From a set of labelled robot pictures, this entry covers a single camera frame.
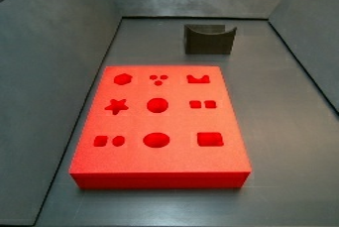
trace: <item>red block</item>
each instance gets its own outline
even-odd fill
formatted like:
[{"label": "red block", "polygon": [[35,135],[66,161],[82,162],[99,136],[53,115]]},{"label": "red block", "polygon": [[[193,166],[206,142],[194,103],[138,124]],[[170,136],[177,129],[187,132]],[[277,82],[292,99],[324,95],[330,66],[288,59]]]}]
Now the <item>red block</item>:
[{"label": "red block", "polygon": [[110,66],[70,173],[81,188],[242,187],[251,163],[217,66]]}]

